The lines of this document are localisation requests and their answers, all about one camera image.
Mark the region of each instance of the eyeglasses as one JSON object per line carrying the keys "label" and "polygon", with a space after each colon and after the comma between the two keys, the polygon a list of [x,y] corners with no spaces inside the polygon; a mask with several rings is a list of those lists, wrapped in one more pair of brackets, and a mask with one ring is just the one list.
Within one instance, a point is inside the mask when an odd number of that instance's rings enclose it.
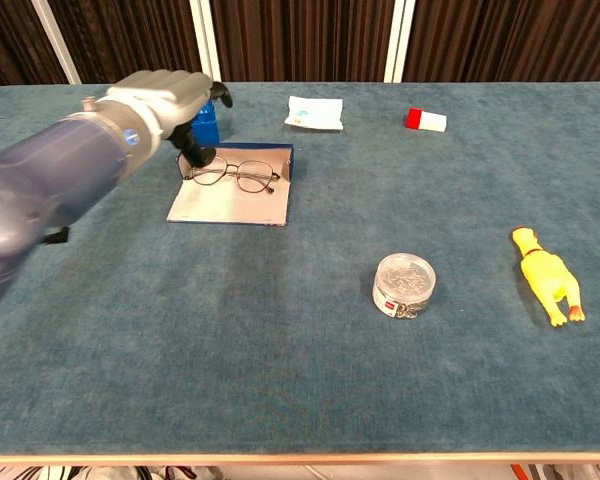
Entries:
{"label": "eyeglasses", "polygon": [[234,177],[238,188],[247,193],[266,191],[272,194],[274,190],[269,184],[280,180],[280,175],[275,173],[268,163],[247,160],[236,165],[220,156],[216,156],[206,167],[190,169],[186,175],[183,174],[183,178],[193,180],[199,185],[213,185],[225,175]]}

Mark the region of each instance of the yellow rubber chicken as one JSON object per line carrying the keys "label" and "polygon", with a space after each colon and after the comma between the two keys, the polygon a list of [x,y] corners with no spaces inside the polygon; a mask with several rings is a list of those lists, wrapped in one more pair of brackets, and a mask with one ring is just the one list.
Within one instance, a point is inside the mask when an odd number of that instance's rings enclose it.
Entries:
{"label": "yellow rubber chicken", "polygon": [[557,303],[565,295],[569,303],[569,320],[583,321],[584,312],[580,306],[578,281],[560,257],[546,252],[538,243],[535,232],[530,228],[516,227],[511,235],[522,254],[520,262],[522,273],[547,311],[551,325],[558,327],[567,323],[567,318],[560,311]]}

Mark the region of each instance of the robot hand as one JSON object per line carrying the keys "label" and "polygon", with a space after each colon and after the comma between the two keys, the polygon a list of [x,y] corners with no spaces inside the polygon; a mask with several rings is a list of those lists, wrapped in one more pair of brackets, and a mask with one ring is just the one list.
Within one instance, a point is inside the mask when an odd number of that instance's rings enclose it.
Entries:
{"label": "robot hand", "polygon": [[0,154],[0,298],[48,228],[82,217],[170,140],[192,166],[201,149],[191,122],[209,99],[233,105],[227,88],[202,73],[140,71],[110,87],[84,111]]}

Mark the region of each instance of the table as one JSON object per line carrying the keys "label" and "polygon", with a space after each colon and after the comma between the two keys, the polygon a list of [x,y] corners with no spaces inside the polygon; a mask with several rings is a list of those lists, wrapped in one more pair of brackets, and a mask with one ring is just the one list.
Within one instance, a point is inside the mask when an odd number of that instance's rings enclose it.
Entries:
{"label": "table", "polygon": [[[105,89],[0,87],[0,150]],[[287,226],[167,224],[165,144],[38,248],[0,303],[0,463],[600,462],[600,83],[230,89],[224,141],[295,145]],[[345,130],[283,125],[291,94]],[[584,324],[549,325],[519,224]],[[398,251],[438,277],[412,321],[371,301]]]}

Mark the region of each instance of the eyeglass frame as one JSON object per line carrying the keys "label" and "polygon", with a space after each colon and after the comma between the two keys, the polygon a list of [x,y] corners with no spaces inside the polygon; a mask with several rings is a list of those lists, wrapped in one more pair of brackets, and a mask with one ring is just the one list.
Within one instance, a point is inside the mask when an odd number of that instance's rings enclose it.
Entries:
{"label": "eyeglass frame", "polygon": [[[218,183],[220,180],[222,180],[222,179],[223,179],[225,176],[227,176],[227,175],[228,175],[228,176],[232,176],[232,177],[235,179],[237,187],[238,187],[238,188],[239,188],[241,191],[243,191],[243,192],[245,192],[245,193],[261,193],[261,192],[264,192],[264,191],[266,191],[268,194],[270,194],[270,195],[271,195],[271,194],[272,194],[272,193],[273,193],[275,190],[274,190],[273,188],[271,188],[269,185],[271,184],[271,182],[277,182],[277,181],[278,181],[278,180],[280,180],[280,178],[281,178],[281,177],[280,177],[280,175],[279,175],[278,173],[276,173],[276,172],[274,172],[274,171],[273,171],[273,167],[272,167],[271,165],[269,165],[269,164],[268,164],[268,163],[266,163],[266,162],[261,162],[260,160],[245,160],[244,162],[242,162],[242,163],[240,163],[240,164],[235,164],[235,163],[229,163],[229,162],[227,161],[227,159],[226,159],[226,158],[224,158],[224,157],[222,157],[222,156],[220,156],[220,155],[216,155],[216,156],[214,157],[214,159],[213,159],[213,160],[215,160],[216,158],[219,158],[220,160],[222,160],[222,161],[225,163],[225,167],[224,167],[224,172],[222,172],[222,175],[220,175],[220,176],[219,176],[219,177],[218,177],[216,180],[214,180],[213,182],[211,182],[211,183],[200,183],[200,182],[196,181],[196,177],[199,177],[200,175],[202,175],[202,174],[205,174],[205,173],[211,173],[211,172],[213,172],[213,170],[207,170],[206,172],[205,172],[205,171],[202,171],[202,170],[204,170],[206,167],[202,167],[202,168],[199,168],[199,167],[193,167],[193,168],[192,168],[192,170],[191,170],[191,173],[192,173],[192,175],[183,176],[183,177],[182,177],[182,179],[183,179],[183,180],[193,180],[193,181],[194,181],[194,182],[196,182],[198,185],[202,185],[203,187],[210,187],[211,185],[215,185],[215,184],[216,184],[216,183]],[[177,160],[178,162],[180,161],[180,155],[178,155],[178,157],[176,158],[176,160]],[[254,180],[254,181],[256,181],[256,182],[260,183],[260,185],[263,185],[263,187],[262,187],[262,189],[261,189],[261,190],[258,190],[258,191],[255,191],[255,192],[254,192],[254,191],[251,191],[251,190],[245,190],[245,189],[244,189],[244,188],[243,188],[243,187],[240,185],[240,182],[239,182],[239,177],[240,177],[241,175],[239,174],[238,170],[239,170],[239,169],[240,169],[240,167],[241,167],[242,165],[244,165],[245,163],[262,163],[263,165],[267,165],[267,166],[268,166],[268,167],[271,169],[271,175],[269,176],[269,180],[267,181],[266,185],[265,185],[265,184],[264,184],[264,183],[261,181],[261,179],[260,179],[260,178],[254,178],[254,177],[262,177],[262,175],[258,175],[258,174],[244,174],[244,173],[242,174],[242,176],[243,176],[243,177],[245,177],[245,178],[249,178],[249,179],[251,179],[251,180]],[[235,171],[233,171],[233,170],[232,170],[232,171],[229,171],[229,167],[235,167],[235,169],[236,169],[236,170],[235,170]]]}

